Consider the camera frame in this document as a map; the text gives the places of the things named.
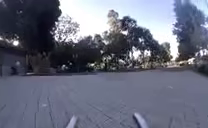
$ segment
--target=sunlight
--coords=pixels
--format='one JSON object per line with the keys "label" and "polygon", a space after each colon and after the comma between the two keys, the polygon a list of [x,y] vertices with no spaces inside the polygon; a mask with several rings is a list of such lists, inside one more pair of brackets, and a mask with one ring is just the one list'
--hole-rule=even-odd
{"label": "sunlight", "polygon": [[13,42],[13,45],[14,45],[14,46],[18,46],[18,45],[19,45],[19,41],[14,41],[14,42]]}

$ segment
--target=building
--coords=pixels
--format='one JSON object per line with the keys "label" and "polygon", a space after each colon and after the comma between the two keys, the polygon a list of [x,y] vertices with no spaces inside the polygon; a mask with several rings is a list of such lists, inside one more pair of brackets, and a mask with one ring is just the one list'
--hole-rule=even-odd
{"label": "building", "polygon": [[26,52],[0,40],[0,76],[25,74]]}

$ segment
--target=white object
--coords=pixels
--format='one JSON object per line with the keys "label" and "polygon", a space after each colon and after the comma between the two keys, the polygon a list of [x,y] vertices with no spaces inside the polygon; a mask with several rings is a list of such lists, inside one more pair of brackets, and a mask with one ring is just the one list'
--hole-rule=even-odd
{"label": "white object", "polygon": [[140,128],[149,128],[147,122],[139,113],[134,113],[134,118],[136,119]]}
{"label": "white object", "polygon": [[76,116],[73,116],[66,128],[75,128],[77,124],[77,120],[78,118]]}

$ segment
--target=roof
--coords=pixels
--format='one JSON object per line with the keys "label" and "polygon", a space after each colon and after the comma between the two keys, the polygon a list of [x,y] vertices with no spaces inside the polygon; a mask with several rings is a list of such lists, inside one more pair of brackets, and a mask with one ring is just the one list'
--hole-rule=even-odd
{"label": "roof", "polygon": [[26,50],[24,50],[23,48],[16,47],[4,40],[0,40],[0,49],[2,49],[5,52],[11,52],[13,54],[26,54]]}

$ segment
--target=paved surface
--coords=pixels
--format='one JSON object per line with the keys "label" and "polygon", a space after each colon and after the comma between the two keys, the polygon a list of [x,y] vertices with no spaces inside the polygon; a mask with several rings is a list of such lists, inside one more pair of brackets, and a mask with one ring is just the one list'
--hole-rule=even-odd
{"label": "paved surface", "polygon": [[208,78],[191,71],[0,78],[0,128],[208,128]]}

